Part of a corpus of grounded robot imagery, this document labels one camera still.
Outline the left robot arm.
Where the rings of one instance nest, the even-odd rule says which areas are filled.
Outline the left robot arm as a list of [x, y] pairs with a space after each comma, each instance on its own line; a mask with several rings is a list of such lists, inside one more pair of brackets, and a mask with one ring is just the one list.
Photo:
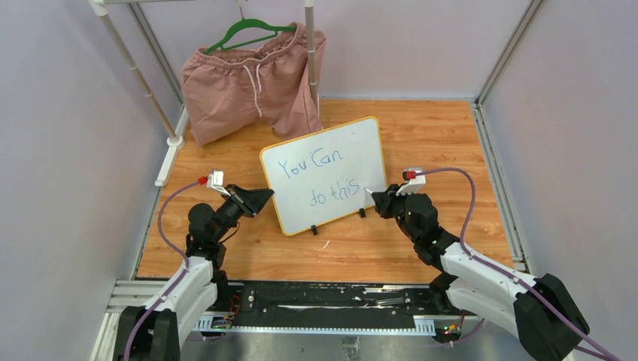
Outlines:
[[223, 204], [194, 205], [188, 214], [184, 250], [164, 237], [182, 263], [163, 288], [139, 306], [120, 314], [114, 360], [179, 360], [197, 321], [210, 308], [223, 310], [230, 301], [222, 269], [226, 241], [234, 236], [241, 217], [255, 217], [273, 197], [269, 188], [246, 190], [235, 184], [217, 187]]

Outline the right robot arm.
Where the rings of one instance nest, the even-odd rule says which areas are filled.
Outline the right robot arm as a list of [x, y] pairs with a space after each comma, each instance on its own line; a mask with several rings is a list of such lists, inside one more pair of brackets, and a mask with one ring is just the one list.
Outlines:
[[535, 360], [563, 360], [589, 334], [559, 278], [518, 272], [476, 252], [439, 225], [428, 195], [398, 190], [392, 184], [370, 196], [380, 217], [396, 221], [418, 258], [440, 270], [429, 294], [434, 311], [476, 314], [515, 336]]

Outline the yellow framed whiteboard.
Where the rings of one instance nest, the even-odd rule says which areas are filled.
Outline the yellow framed whiteboard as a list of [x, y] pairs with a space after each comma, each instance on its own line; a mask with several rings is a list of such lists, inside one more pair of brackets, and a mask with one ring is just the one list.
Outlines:
[[260, 152], [266, 183], [286, 236], [372, 207], [364, 187], [387, 188], [378, 120], [366, 117]]

